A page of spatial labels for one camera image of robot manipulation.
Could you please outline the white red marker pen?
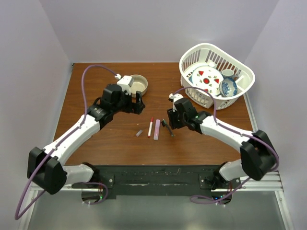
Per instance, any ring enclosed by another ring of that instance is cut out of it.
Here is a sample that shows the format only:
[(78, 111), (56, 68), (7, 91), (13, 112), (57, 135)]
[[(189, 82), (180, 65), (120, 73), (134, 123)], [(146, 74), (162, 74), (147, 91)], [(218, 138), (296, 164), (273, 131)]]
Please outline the white red marker pen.
[(148, 133), (147, 133), (147, 137), (150, 138), (151, 137), (151, 133), (152, 133), (152, 127), (153, 127), (153, 120), (154, 117), (151, 117), (150, 123), (149, 123), (149, 128), (148, 128)]

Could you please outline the green pen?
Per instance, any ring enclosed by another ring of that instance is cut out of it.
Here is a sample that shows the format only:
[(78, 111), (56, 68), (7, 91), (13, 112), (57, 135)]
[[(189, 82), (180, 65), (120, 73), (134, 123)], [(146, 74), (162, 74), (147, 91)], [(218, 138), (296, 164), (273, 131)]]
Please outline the green pen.
[(166, 127), (166, 129), (168, 130), (170, 136), (171, 136), (171, 137), (174, 137), (174, 134), (173, 134), (173, 132), (172, 132), (170, 126), (168, 125), (168, 123), (167, 123), (164, 119), (163, 119), (162, 121), (164, 121), (165, 127)]

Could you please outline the pink highlighter pen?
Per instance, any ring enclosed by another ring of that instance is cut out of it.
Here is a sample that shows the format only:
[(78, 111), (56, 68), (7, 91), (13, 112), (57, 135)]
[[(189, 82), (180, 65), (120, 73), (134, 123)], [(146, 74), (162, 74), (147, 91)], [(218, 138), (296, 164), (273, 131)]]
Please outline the pink highlighter pen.
[(160, 119), (156, 119), (156, 121), (155, 121), (155, 128), (154, 128), (154, 135), (153, 135), (153, 139), (154, 140), (158, 140), (159, 139), (160, 123), (161, 123), (161, 120)]

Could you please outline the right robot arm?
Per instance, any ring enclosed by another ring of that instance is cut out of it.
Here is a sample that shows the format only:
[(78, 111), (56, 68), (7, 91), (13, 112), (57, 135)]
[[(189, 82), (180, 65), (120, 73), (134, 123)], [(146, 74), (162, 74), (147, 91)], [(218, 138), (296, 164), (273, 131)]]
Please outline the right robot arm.
[(191, 101), (179, 93), (170, 94), (169, 100), (173, 103), (167, 111), (172, 129), (187, 127), (218, 139), (240, 153), (239, 160), (222, 163), (207, 179), (213, 190), (225, 188), (233, 179), (244, 176), (259, 181), (278, 167), (279, 158), (265, 132), (253, 133), (220, 121), (206, 111), (197, 112)]

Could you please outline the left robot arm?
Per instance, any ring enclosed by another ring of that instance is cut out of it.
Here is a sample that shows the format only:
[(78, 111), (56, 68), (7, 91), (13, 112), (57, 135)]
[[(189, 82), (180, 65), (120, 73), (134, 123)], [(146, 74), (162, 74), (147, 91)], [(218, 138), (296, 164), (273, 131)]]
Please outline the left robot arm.
[(33, 148), (29, 153), (27, 178), (53, 195), (67, 184), (84, 183), (96, 187), (100, 172), (89, 163), (66, 166), (68, 158), (91, 136), (99, 132), (118, 112), (140, 114), (145, 108), (142, 93), (136, 92), (136, 101), (121, 86), (109, 84), (101, 97), (91, 106), (65, 134), (43, 149)]

